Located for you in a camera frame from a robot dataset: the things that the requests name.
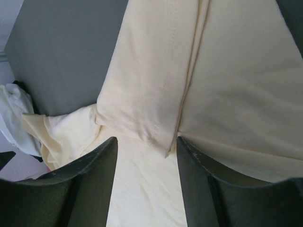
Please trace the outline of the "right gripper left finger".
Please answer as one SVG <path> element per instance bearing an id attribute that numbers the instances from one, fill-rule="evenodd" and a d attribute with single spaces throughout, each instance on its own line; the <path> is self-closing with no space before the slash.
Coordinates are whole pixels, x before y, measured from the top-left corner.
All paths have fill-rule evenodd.
<path id="1" fill-rule="evenodd" d="M 104 227 L 118 154 L 111 137 L 37 179 L 0 181 L 2 227 Z"/>

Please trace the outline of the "yellow t shirt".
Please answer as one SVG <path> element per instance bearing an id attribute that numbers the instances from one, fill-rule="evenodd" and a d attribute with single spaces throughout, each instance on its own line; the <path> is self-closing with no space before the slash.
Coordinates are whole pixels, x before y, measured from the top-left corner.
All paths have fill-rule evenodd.
<path id="1" fill-rule="evenodd" d="M 303 4 L 131 0 L 97 102 L 22 117 L 47 167 L 110 137 L 118 157 L 107 226 L 185 227 L 177 137 L 270 183 L 303 175 Z"/>

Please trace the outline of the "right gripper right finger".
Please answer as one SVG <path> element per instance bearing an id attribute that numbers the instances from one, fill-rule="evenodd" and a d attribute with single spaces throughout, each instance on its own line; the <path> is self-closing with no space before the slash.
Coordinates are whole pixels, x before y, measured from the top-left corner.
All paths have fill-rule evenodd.
<path id="1" fill-rule="evenodd" d="M 258 180 L 226 167 L 177 138 L 177 161 L 190 227 L 300 227 L 303 181 Z"/>

